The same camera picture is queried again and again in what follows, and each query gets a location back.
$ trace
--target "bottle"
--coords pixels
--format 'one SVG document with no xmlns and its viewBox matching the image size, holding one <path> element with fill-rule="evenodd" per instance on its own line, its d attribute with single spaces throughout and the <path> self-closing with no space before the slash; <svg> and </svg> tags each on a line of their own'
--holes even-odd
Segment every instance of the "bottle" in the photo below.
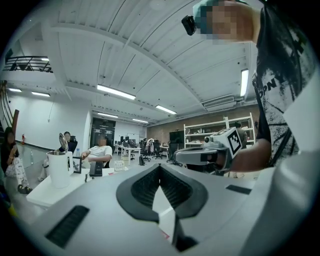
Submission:
<svg viewBox="0 0 320 256">
<path fill-rule="evenodd" d="M 32 153 L 32 149 L 31 149 L 31 152 L 30 152 L 30 162 L 31 162 L 32 165 L 34 164 L 34 154 Z"/>
</svg>

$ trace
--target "white t-shirt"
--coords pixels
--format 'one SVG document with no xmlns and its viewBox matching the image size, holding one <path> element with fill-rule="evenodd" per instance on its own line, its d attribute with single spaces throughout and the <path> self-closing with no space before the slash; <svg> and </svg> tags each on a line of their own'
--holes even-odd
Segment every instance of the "white t-shirt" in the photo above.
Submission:
<svg viewBox="0 0 320 256">
<path fill-rule="evenodd" d="M 112 148 L 110 146 L 94 146 L 89 148 L 90 154 L 88 158 L 100 158 L 104 156 L 111 156 L 112 158 Z"/>
</svg>

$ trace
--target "white kettle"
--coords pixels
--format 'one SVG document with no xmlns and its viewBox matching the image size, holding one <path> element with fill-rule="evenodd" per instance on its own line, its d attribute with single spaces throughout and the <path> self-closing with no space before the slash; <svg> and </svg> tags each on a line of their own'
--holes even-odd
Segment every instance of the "white kettle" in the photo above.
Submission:
<svg viewBox="0 0 320 256">
<path fill-rule="evenodd" d="M 65 151 L 51 151 L 46 155 L 48 156 L 48 172 L 52 185 L 57 189 L 62 189 L 70 184 L 70 175 L 74 173 L 74 161 L 73 153 L 68 151 L 68 142 L 62 133 L 59 134 L 59 141 Z"/>
</svg>

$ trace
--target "desk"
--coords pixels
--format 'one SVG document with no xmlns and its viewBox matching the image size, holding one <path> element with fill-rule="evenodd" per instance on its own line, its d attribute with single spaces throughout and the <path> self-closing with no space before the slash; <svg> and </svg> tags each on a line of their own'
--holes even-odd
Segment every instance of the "desk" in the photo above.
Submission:
<svg viewBox="0 0 320 256">
<path fill-rule="evenodd" d="M 119 149 L 121 149 L 121 160 L 122 160 L 124 150 L 128 150 L 128 158 L 129 158 L 128 159 L 128 166 L 130 166 L 130 154 L 132 151 L 138 151 L 139 157 L 140 157 L 140 152 L 141 152 L 140 147 L 125 147 L 125 146 L 118 145 L 118 144 L 115 144 L 114 146 L 115 146 L 115 150 L 116 150 L 116 155 L 118 155 Z"/>
<path fill-rule="evenodd" d="M 40 206 L 41 208 L 49 208 L 81 185 L 85 184 L 86 174 L 90 169 L 81 169 L 81 173 L 73 173 L 70 175 L 70 184 L 64 188 L 55 188 L 51 183 L 51 177 L 48 176 L 44 179 L 30 194 L 26 196 L 26 200 L 32 204 Z M 102 176 L 112 175 L 115 172 L 114 168 L 103 168 Z M 92 178 L 88 174 L 87 182 L 92 181 Z"/>
<path fill-rule="evenodd" d="M 168 147 L 168 146 L 160 146 L 160 149 L 166 150 L 166 159 L 168 160 L 168 156 L 169 156 L 169 147 Z"/>
</svg>

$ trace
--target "tv screen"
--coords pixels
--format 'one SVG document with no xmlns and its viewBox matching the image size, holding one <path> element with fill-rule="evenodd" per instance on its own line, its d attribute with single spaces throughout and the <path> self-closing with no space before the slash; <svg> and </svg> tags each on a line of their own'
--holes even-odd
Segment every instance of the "tv screen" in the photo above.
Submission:
<svg viewBox="0 0 320 256">
<path fill-rule="evenodd" d="M 184 131 L 173 131 L 169 133 L 170 136 L 170 143 L 178 143 L 182 144 L 184 143 Z"/>
</svg>

